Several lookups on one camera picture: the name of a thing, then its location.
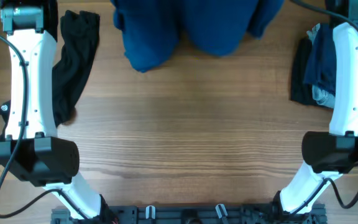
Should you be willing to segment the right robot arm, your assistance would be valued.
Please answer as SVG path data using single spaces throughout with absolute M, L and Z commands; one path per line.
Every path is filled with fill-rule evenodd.
M 292 181 L 274 196 L 271 222 L 304 222 L 327 187 L 358 167 L 358 1 L 326 1 L 330 17 L 298 44 L 291 75 L 292 101 L 333 111 L 326 132 L 307 132 L 303 163 Z M 344 209 L 358 202 L 358 190 Z

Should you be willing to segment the blue t-shirt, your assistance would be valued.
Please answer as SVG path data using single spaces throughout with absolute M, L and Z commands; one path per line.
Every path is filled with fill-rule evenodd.
M 185 34 L 201 51 L 222 57 L 249 34 L 261 38 L 283 0 L 111 0 L 132 68 L 147 72 L 166 62 Z

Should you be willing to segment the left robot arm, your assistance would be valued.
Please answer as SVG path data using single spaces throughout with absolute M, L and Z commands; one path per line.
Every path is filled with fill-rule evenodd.
M 0 165 L 23 182 L 54 194 L 73 223 L 117 223 L 118 217 L 79 172 L 79 152 L 57 136 L 52 67 L 57 47 L 55 1 L 1 1 L 1 40 L 11 57 L 11 104 Z

